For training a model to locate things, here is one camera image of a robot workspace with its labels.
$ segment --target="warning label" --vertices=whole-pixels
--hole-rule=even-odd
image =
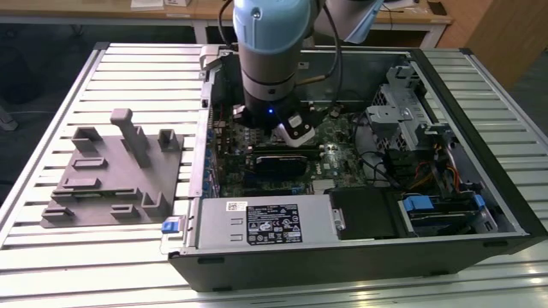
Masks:
[[[296,204],[246,207],[249,245],[301,243]]]

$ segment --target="circuit board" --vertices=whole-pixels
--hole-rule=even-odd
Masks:
[[[317,180],[332,180],[334,187],[366,185],[362,166],[357,159],[353,144],[350,119],[353,114],[326,117],[316,127],[316,135],[302,146],[317,148],[318,159],[306,161],[302,175],[290,178],[257,176],[252,170],[256,155],[249,149],[256,146],[282,146],[284,141],[274,133],[264,134],[244,126],[225,122],[216,130],[220,170],[220,197],[257,195],[298,195],[322,193],[313,190]]]

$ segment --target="table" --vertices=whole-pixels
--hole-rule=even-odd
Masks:
[[[221,0],[198,0],[197,2],[193,27],[198,44],[205,44],[206,42],[205,28],[217,25],[216,18],[222,3]],[[233,5],[230,4],[224,12],[224,26],[232,26],[232,8]],[[381,8],[378,12],[372,26],[373,30],[425,31],[426,35],[420,47],[436,47],[445,27],[453,22],[449,16],[434,15],[428,8],[425,0],[420,0],[414,10],[396,9],[392,13],[382,12],[384,10],[385,8]]]
[[[208,26],[216,26],[221,0],[192,0],[186,7],[165,6],[164,10],[132,12],[130,0],[1,0],[0,22],[26,24],[108,24],[140,26],[192,26],[196,43],[206,44]],[[232,9],[224,14],[232,25]],[[420,47],[436,47],[452,23],[449,16],[433,15],[425,0],[416,10],[380,12],[373,30],[425,31]]]
[[[185,212],[200,120],[181,114],[197,115],[202,109],[194,86],[201,50],[182,44],[110,44],[93,50],[0,208],[0,302],[10,301],[2,307],[433,308],[478,302],[485,308],[544,307],[548,241],[456,275],[197,293],[161,254],[160,224],[42,229],[40,215],[73,150],[66,138],[90,124],[101,134],[120,134],[108,124],[112,108],[132,108],[146,132],[172,128],[185,135],[173,214]],[[425,55],[548,226],[546,137],[473,56],[457,49],[426,50]],[[426,100],[440,116],[436,101]]]

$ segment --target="blue latch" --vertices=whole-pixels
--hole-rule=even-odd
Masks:
[[[434,208],[429,196],[409,196],[402,201],[402,206],[408,212],[412,210],[432,210]]]
[[[161,233],[162,234],[178,233],[178,225],[180,225],[180,219],[178,218],[173,219],[173,217],[169,217],[161,224]]]
[[[485,200],[482,200],[481,195],[476,194],[473,200],[476,201],[477,207],[481,209],[485,206]]]

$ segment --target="aluminum extrusion table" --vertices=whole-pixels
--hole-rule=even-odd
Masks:
[[[109,126],[130,108],[146,131],[185,136],[174,214],[185,212],[202,81],[200,50],[182,44],[102,44],[89,56],[13,190],[0,209],[0,302],[6,307],[438,307],[544,306],[548,242],[486,259],[456,275],[226,293],[196,293],[160,252],[160,224],[42,229],[49,195],[70,158],[76,127]],[[548,227],[548,142],[477,59],[458,50],[426,57],[532,209]],[[436,103],[429,104],[442,118]]]

